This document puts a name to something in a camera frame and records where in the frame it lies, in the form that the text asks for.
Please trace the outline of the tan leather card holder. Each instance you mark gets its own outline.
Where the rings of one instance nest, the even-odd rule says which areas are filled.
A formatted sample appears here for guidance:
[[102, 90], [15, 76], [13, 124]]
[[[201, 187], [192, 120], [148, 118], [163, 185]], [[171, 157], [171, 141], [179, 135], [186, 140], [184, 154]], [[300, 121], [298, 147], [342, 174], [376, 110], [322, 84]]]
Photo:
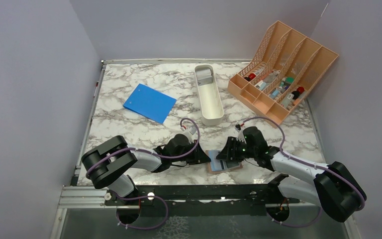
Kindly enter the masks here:
[[225, 161], [216, 159], [217, 155], [220, 153], [219, 150], [207, 150], [206, 154], [210, 158], [210, 162], [207, 165], [209, 173], [222, 173], [232, 170], [241, 169], [242, 163], [236, 161]]

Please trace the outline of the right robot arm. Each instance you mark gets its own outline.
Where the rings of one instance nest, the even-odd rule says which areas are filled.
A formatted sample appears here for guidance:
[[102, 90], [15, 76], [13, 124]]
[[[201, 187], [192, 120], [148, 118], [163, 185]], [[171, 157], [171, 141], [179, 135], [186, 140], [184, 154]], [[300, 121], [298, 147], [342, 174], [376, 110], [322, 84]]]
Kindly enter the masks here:
[[280, 147], [268, 145], [260, 130], [252, 126], [228, 137], [217, 160], [241, 162], [252, 158], [259, 167], [283, 173], [281, 181], [267, 189], [275, 203], [284, 198], [299, 199], [322, 208], [332, 219], [346, 221], [365, 205], [367, 196], [347, 167], [340, 162], [316, 163]]

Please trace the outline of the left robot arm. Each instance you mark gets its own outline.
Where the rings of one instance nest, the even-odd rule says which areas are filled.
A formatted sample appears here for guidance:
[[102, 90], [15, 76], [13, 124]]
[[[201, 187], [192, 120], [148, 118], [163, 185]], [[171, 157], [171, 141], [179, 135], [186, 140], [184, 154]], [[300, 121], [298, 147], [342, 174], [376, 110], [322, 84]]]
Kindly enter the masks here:
[[117, 135], [89, 150], [81, 157], [86, 177], [96, 189], [107, 187], [124, 204], [131, 204], [139, 195], [132, 178], [125, 174], [130, 168], [159, 173], [175, 162], [189, 165], [209, 163], [210, 158], [198, 140], [189, 133], [176, 134], [167, 144], [152, 150], [138, 150], [129, 146], [124, 137]]

